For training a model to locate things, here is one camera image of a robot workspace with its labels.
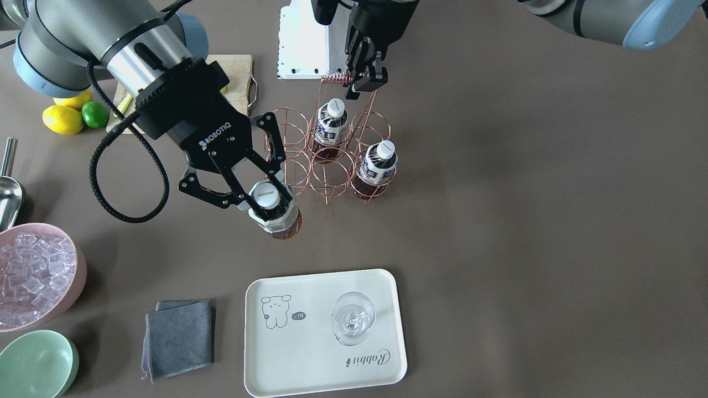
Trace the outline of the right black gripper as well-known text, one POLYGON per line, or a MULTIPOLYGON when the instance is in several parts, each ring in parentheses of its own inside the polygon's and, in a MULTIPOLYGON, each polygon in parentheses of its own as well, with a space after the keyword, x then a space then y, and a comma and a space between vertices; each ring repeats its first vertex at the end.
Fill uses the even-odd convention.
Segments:
POLYGON ((285 183, 282 169, 287 157, 275 114, 268 112, 249 120, 222 94, 229 82, 217 61, 186 58, 139 90, 137 125, 153 139, 167 134, 184 152, 189 166, 180 179, 180 192, 221 209, 241 206, 241 211, 246 209, 242 206, 246 201, 242 188, 237 192, 213 191, 200 183, 197 169, 218 173, 217 164, 235 167, 246 158, 251 146, 251 125, 260 128, 267 136, 270 155, 265 160, 253 149, 250 162, 286 200, 292 201, 293 192, 285 183))

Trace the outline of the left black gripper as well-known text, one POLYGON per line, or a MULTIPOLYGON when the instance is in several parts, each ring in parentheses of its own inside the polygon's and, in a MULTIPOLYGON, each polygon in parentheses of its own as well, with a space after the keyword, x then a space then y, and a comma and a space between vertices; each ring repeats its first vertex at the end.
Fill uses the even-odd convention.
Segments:
POLYGON ((352 7, 346 40, 347 100, 361 96, 356 84, 364 71, 366 92, 388 82, 383 66, 388 47, 404 35, 417 6, 417 1, 359 1, 352 7))

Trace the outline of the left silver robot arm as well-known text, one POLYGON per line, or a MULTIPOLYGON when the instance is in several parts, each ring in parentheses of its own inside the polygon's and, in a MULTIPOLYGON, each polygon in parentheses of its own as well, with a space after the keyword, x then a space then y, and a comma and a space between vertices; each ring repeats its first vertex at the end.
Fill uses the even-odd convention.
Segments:
MULTIPOLYGON (((580 38, 651 51, 669 43, 705 1, 521 1, 529 13, 580 38)), ((345 53, 348 100, 388 81, 387 51, 407 29, 417 1, 354 1, 345 53)))

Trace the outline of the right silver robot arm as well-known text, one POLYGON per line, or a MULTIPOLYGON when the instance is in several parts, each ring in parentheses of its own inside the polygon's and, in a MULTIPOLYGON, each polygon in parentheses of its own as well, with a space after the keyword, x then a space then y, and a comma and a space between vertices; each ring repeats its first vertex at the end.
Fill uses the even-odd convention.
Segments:
POLYGON ((276 192, 293 199, 284 183, 285 149, 273 113, 249 118, 222 95, 228 77, 207 63, 206 33, 195 18, 175 8, 156 11, 147 1, 3 1, 2 30, 18 30, 13 62, 20 78, 46 96, 76 96, 95 83, 103 66, 135 99, 135 111, 96 149, 90 179, 98 188, 98 157, 133 124, 135 134, 167 134, 184 152, 188 169, 180 190, 227 208, 250 209, 261 219, 266 208, 233 173, 248 160, 276 192))

